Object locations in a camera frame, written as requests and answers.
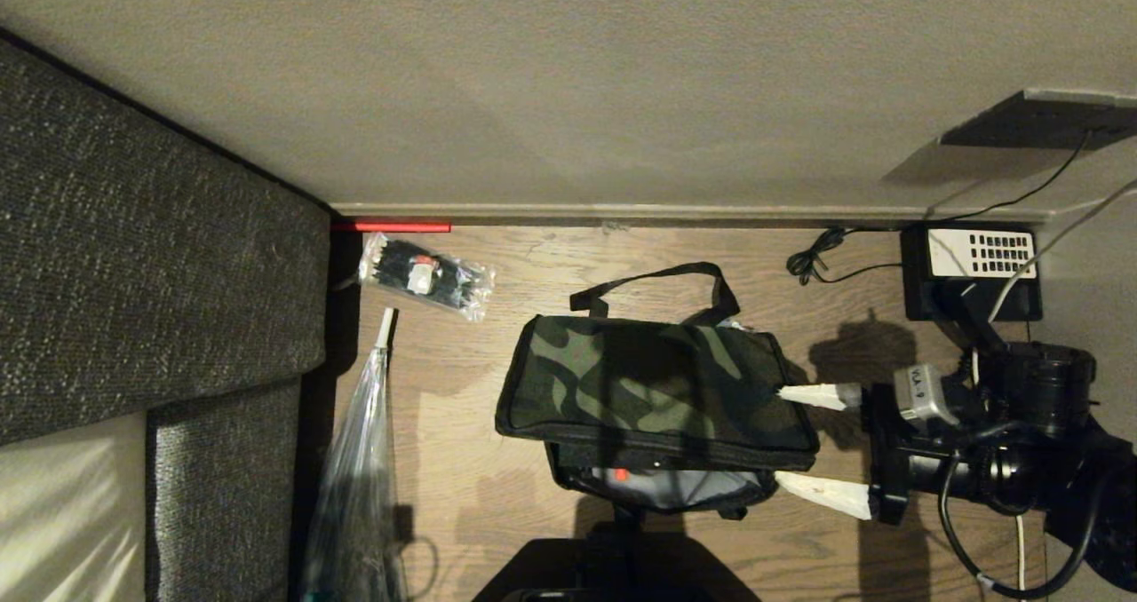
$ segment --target black cable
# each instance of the black cable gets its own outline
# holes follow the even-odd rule
[[[845,242],[845,237],[849,233],[857,233],[860,231],[896,231],[895,229],[841,229],[840,226],[831,226],[831,229],[824,230],[813,245],[804,251],[798,251],[791,257],[786,258],[786,271],[791,274],[797,275],[798,282],[802,286],[807,286],[810,280],[816,279],[827,284],[832,284],[833,282],[840,282],[841,280],[848,280],[854,275],[860,275],[865,271],[872,271],[873,269],[882,269],[886,266],[901,266],[898,262],[886,263],[885,265],[872,265],[858,269],[853,273],[846,273],[840,278],[835,280],[828,280],[818,272],[820,266],[823,271],[829,271],[825,262],[821,259],[822,251],[828,251],[829,249],[839,247],[841,242]]]
[[[939,521],[944,526],[944,533],[947,534],[947,542],[952,545],[952,551],[955,552],[955,558],[960,559],[964,568],[976,577],[987,588],[995,591],[999,595],[1005,595],[1006,597],[1013,597],[1015,600],[1038,600],[1041,597],[1047,597],[1048,594],[1056,592],[1070,582],[1073,574],[1081,566],[1081,561],[1086,558],[1086,550],[1089,549],[1089,538],[1094,531],[1094,525],[1097,523],[1097,513],[1102,505],[1102,495],[1105,493],[1105,487],[1110,483],[1110,478],[1117,469],[1110,469],[1097,477],[1097,481],[1094,483],[1094,489],[1089,495],[1089,502],[1086,509],[1086,522],[1085,528],[1081,531],[1081,536],[1078,538],[1078,544],[1070,552],[1070,556],[1059,569],[1059,572],[1054,575],[1053,578],[1046,582],[1041,586],[1036,586],[1035,588],[1019,589],[1012,588],[1010,586],[999,584],[995,582],[990,576],[984,574],[979,570],[979,567],[971,561],[971,556],[963,549],[960,543],[960,538],[955,535],[955,528],[952,527],[952,517],[947,511],[947,500],[948,490],[952,486],[952,476],[955,473],[956,467],[960,464],[960,454],[954,453],[952,457],[947,461],[946,468],[944,468],[944,481],[939,487]]]
[[[978,212],[971,212],[971,213],[965,213],[965,214],[960,214],[960,215],[953,215],[953,216],[949,216],[949,217],[940,217],[940,218],[924,221],[924,222],[951,222],[951,221],[954,221],[954,220],[963,220],[965,217],[974,217],[977,215],[985,214],[985,213],[987,213],[987,212],[989,212],[991,209],[998,209],[999,207],[1009,207],[1011,205],[1019,205],[1019,203],[1026,200],[1027,198],[1034,196],[1035,193],[1039,193],[1043,189],[1047,189],[1047,187],[1049,187],[1052,184],[1052,182],[1054,182],[1055,180],[1057,180],[1059,176],[1061,176],[1062,173],[1068,168],[1068,166],[1070,166],[1070,163],[1072,163],[1074,160],[1074,158],[1078,157],[1078,154],[1081,154],[1081,150],[1086,147],[1086,143],[1089,142],[1089,137],[1092,137],[1093,134],[1094,134],[1094,130],[1087,129],[1086,133],[1084,134],[1084,137],[1081,137],[1081,142],[1079,142],[1078,146],[1073,149],[1073,152],[1070,154],[1070,157],[1067,158],[1067,160],[1064,163],[1062,163],[1062,166],[1060,166],[1060,168],[1057,168],[1057,171],[1055,171],[1055,173],[1052,176],[1047,178],[1046,182],[1044,182],[1043,184],[1039,184],[1038,187],[1035,187],[1035,189],[1031,189],[1030,192],[1023,193],[1022,196],[1019,196],[1018,198],[1015,198],[1013,200],[1003,200],[1002,203],[995,203],[995,205],[990,205],[988,207],[984,207],[982,209],[979,209]]]

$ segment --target red tube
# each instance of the red tube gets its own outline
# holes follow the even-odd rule
[[[449,222],[377,222],[352,220],[332,225],[332,231],[382,231],[384,233],[450,233]]]

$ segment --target plastic bag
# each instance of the plastic bag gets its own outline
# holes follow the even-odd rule
[[[360,284],[373,284],[456,311],[471,322],[485,316],[495,271],[413,242],[371,233],[359,258]]]
[[[395,538],[395,462],[387,391],[395,310],[383,313],[340,431],[332,443],[305,553],[305,602],[406,600]]]

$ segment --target wooden floor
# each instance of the wooden floor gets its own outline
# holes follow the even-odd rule
[[[899,270],[839,284],[800,287],[786,257],[818,230],[561,229],[459,226],[412,238],[440,251],[493,265],[497,289],[484,322],[367,289],[359,355],[338,387],[337,414],[358,379],[388,304],[401,307],[390,376],[399,502],[413,508],[414,542],[404,559],[416,600],[471,600],[528,541],[580,536],[606,518],[603,502],[557,487],[539,443],[493,430],[501,381],[521,328],[534,314],[564,314],[573,291],[630,274],[706,259],[722,266],[744,324],[771,331],[810,380],[885,381],[916,360],[954,369],[957,351],[931,324],[904,318]],[[833,274],[895,262],[890,233],[860,233],[825,257]],[[611,295],[612,316],[678,321],[705,306],[709,279],[646,280]],[[1019,325],[1004,331],[1021,338]],[[812,475],[861,480],[866,444],[854,415],[812,413],[821,453]],[[956,503],[953,518],[976,561],[1014,582],[1014,521]],[[913,502],[903,526],[861,522],[785,492],[741,522],[715,513],[650,519],[650,529],[684,528],[753,594],[725,584],[722,600],[979,600],[984,592],[948,549],[935,498]],[[1028,583],[1045,574],[1041,518],[1027,517]],[[672,564],[682,569],[682,561]],[[987,594],[987,599],[1001,599]]]

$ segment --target electrical outlet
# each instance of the electrical outlet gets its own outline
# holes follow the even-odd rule
[[[945,280],[974,281],[969,291],[995,304],[1006,279],[1035,257],[1035,234],[1021,226],[990,223],[918,225],[901,233],[904,308],[908,320],[937,320],[936,294]],[[1011,287],[996,320],[1040,320],[1037,263]]]
[[[1137,98],[1030,89],[945,133],[968,148],[1101,149],[1137,134]]]

